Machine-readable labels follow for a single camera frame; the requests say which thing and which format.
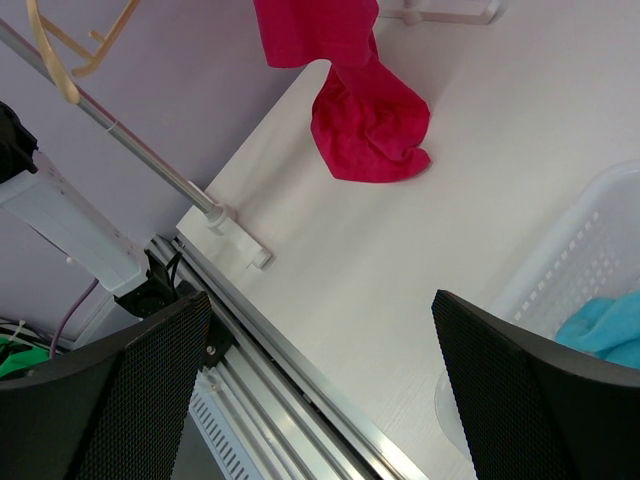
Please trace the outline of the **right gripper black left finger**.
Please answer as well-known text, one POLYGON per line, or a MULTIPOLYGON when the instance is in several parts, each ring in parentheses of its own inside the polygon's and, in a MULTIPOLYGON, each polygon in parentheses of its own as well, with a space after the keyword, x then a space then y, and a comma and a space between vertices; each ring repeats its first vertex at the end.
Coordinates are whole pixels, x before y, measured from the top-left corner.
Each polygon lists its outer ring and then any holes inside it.
POLYGON ((196 292, 2 381, 2 478, 170 478, 211 313, 196 292))

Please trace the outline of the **red t shirt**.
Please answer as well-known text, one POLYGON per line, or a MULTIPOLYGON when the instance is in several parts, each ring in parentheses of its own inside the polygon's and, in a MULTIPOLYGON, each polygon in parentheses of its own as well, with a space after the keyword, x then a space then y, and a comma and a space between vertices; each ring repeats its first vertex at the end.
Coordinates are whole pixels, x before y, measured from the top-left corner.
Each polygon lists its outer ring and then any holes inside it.
POLYGON ((334 178, 393 183, 430 166, 420 147, 430 110, 379 58, 377 2, 259 0, 254 9, 270 66, 330 63, 310 130, 334 178))

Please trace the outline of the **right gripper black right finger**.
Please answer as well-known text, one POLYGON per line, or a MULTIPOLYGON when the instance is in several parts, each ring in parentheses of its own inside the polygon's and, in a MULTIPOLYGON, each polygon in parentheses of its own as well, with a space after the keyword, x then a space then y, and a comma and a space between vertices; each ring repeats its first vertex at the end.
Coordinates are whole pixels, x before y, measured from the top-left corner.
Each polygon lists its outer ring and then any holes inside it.
POLYGON ((432 315, 477 478, 638 478, 638 371, 446 290, 432 315))

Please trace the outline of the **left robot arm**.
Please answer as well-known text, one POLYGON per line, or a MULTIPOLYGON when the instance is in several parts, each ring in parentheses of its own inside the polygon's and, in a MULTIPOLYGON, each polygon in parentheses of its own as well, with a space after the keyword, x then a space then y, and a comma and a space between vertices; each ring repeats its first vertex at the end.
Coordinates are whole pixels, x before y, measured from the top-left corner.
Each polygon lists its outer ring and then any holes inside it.
POLYGON ((18 115, 1 105, 1 208, 83 267, 130 314, 146 318, 180 298, 176 261, 134 244, 41 153, 18 115))

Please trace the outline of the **teal t shirt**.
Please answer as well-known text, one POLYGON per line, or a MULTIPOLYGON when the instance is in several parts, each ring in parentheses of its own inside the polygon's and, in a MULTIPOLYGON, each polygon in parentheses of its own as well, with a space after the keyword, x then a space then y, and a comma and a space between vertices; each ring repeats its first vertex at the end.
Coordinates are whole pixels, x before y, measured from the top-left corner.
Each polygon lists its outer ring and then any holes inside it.
POLYGON ((555 341, 598 359, 639 369, 639 292, 590 300, 564 322, 555 341))

